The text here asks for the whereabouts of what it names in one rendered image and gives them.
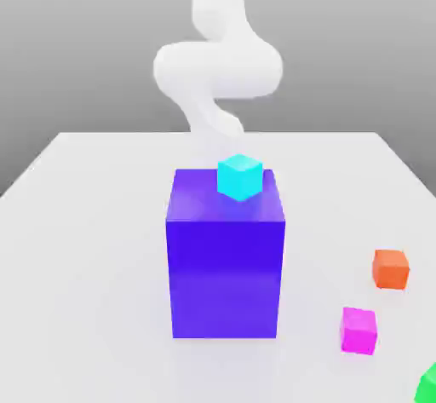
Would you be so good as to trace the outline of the small cyan cube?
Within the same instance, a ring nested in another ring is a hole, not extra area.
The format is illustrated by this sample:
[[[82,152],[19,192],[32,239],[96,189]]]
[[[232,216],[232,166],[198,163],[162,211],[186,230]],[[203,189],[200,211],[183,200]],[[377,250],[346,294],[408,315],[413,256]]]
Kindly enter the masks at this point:
[[[263,189],[263,163],[243,154],[222,160],[217,168],[217,191],[245,201]]]

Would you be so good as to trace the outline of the small orange cube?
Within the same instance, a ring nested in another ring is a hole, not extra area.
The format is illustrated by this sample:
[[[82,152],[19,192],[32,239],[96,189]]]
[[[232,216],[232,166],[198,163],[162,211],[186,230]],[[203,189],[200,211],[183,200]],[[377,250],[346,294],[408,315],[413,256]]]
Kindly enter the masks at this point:
[[[404,290],[409,272],[409,261],[403,251],[375,250],[372,276],[377,288]]]

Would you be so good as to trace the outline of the small magenta cube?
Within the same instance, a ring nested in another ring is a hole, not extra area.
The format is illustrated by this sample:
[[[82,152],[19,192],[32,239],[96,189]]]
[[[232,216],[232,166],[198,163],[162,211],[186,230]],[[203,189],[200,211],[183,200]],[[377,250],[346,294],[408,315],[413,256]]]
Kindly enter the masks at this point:
[[[340,335],[343,352],[373,355],[378,337],[375,312],[344,307]]]

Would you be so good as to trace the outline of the small green cube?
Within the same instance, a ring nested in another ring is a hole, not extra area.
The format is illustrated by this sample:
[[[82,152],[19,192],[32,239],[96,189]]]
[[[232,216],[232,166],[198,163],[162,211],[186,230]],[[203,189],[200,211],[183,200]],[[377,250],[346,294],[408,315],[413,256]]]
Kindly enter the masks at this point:
[[[436,403],[436,362],[421,376],[418,383],[415,403]]]

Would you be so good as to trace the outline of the large purple box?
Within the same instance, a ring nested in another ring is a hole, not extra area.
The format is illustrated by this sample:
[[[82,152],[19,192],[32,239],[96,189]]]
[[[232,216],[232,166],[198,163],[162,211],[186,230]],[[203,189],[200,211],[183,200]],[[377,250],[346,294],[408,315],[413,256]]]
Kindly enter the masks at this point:
[[[215,170],[178,169],[166,216],[175,338],[274,338],[285,217],[271,170],[261,193],[218,193]]]

